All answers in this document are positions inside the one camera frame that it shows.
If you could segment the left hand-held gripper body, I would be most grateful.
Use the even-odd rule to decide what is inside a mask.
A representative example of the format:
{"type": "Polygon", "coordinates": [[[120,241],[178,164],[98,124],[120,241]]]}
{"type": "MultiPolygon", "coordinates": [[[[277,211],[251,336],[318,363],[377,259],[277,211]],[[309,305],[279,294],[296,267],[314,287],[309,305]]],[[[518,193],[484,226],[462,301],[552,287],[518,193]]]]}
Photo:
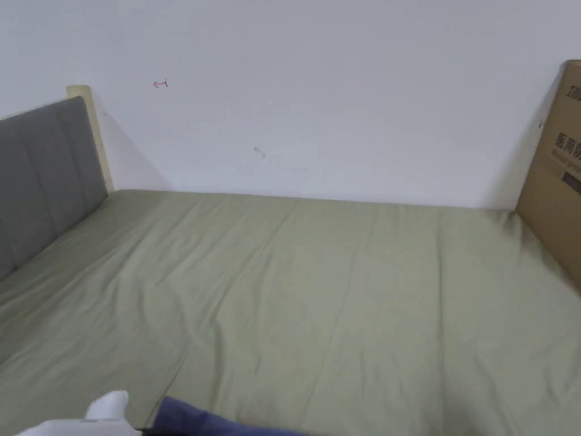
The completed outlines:
{"type": "Polygon", "coordinates": [[[125,417],[126,391],[111,391],[96,399],[83,418],[48,420],[19,435],[135,435],[125,417]]]}

